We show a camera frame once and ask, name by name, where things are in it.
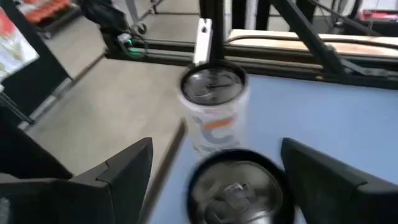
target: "poster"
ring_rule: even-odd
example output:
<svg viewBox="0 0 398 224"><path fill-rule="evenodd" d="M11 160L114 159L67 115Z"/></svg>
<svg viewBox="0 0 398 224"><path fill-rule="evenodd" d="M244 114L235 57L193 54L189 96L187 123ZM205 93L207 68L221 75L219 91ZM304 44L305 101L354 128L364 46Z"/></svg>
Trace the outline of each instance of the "poster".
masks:
<svg viewBox="0 0 398 224"><path fill-rule="evenodd" d="M39 57L0 8L0 83Z"/></svg>

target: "black metal bar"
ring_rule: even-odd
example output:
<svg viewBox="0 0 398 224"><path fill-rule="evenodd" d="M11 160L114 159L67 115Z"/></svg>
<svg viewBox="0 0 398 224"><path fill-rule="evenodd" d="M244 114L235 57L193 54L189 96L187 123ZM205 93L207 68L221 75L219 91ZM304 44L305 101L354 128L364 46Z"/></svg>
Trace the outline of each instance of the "black metal bar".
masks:
<svg viewBox="0 0 398 224"><path fill-rule="evenodd" d="M268 30L268 20L271 13L271 4L268 0L260 0L257 5L256 30Z"/></svg>
<svg viewBox="0 0 398 224"><path fill-rule="evenodd" d="M328 73L346 75L345 68L340 63L337 54L329 50L321 38L314 33L311 23L292 1L269 0L269 2L278 10L279 14L286 20L290 27L293 28L293 31Z"/></svg>
<svg viewBox="0 0 398 224"><path fill-rule="evenodd" d="M187 66L191 64L192 57L186 55L152 54L148 53L146 58L133 58L128 55L106 54L107 58L116 60L130 60L135 62L159 63L163 65ZM362 77L359 75L335 76L322 72L320 68L305 68L296 65L278 64L278 63L259 63L247 62L244 60L230 60L239 65L246 72L256 75L294 78L299 80L310 80L318 82L339 83L344 85L369 86L376 88L385 88L398 90L398 82L387 80L385 78Z"/></svg>
<svg viewBox="0 0 398 224"><path fill-rule="evenodd" d="M199 16L199 12L157 12L155 15L171 15L171 16Z"/></svg>
<svg viewBox="0 0 398 224"><path fill-rule="evenodd" d="M246 0L232 0L232 29L244 29Z"/></svg>
<svg viewBox="0 0 398 224"><path fill-rule="evenodd" d="M193 42L168 40L146 40L146 42L147 47L151 50L167 50L193 53L193 49L195 48L195 43ZM139 43L137 43L135 47L144 48L144 46ZM224 45L224 53L226 57L246 57L264 60L280 60L298 63L318 64L317 60L314 59L314 56L307 50L289 50L276 49L274 47ZM398 58L353 54L340 54L340 57L364 67L385 68L388 70L398 71Z"/></svg>
<svg viewBox="0 0 398 224"><path fill-rule="evenodd" d="M224 1L200 0L206 2L206 15L213 21L211 37L210 62L224 59Z"/></svg>

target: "wooden board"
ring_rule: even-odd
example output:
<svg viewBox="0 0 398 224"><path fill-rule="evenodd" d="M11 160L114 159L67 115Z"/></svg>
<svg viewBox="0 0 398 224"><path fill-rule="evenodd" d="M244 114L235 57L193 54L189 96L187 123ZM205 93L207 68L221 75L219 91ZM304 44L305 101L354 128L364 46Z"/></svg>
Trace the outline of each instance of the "wooden board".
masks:
<svg viewBox="0 0 398 224"><path fill-rule="evenodd" d="M278 37L297 37L294 32L277 32L277 31L264 31L264 30L232 30L229 38L238 37L240 35L271 35ZM372 42L395 44L398 45L398 37L368 37L356 35L335 35L335 34L319 34L321 39L348 39L348 40L368 40ZM266 40L266 39L247 39L235 40L231 42L233 45L250 45L256 47L275 47L283 49L294 50L307 50L307 47L301 41L286 41L286 40ZM387 49L384 47L373 47L360 44L344 44L332 43L328 44L334 46L339 53L345 54L360 54L360 55L378 55L398 57L398 50Z"/></svg>

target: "black panel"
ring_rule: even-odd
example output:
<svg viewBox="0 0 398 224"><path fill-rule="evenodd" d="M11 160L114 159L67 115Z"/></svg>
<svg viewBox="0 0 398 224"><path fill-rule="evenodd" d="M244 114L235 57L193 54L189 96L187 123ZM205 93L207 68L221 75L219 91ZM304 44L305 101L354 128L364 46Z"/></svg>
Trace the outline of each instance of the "black panel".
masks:
<svg viewBox="0 0 398 224"><path fill-rule="evenodd" d="M137 223L152 154L145 138L72 180L0 175L0 223Z"/></svg>
<svg viewBox="0 0 398 224"><path fill-rule="evenodd" d="M106 161L98 180L110 185L117 224L136 223L152 167L152 138L144 138Z"/></svg>
<svg viewBox="0 0 398 224"><path fill-rule="evenodd" d="M285 138L282 161L308 224L397 223L398 186Z"/></svg>
<svg viewBox="0 0 398 224"><path fill-rule="evenodd" d="M18 105L19 109L25 114L31 114L64 79L68 78L68 74L36 34L31 24L16 9L14 2L2 1L1 7L40 55L36 61L2 83L5 94ZM15 117L10 119L13 124L19 122L19 119Z"/></svg>

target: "label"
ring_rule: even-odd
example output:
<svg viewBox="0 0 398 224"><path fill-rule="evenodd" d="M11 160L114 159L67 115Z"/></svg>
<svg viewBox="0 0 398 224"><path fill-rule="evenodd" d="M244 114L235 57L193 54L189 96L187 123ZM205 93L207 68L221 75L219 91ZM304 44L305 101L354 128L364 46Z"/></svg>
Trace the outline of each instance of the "label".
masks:
<svg viewBox="0 0 398 224"><path fill-rule="evenodd" d="M188 134L201 155L244 147L247 100L247 90L237 99L217 106L196 105L180 97Z"/></svg>

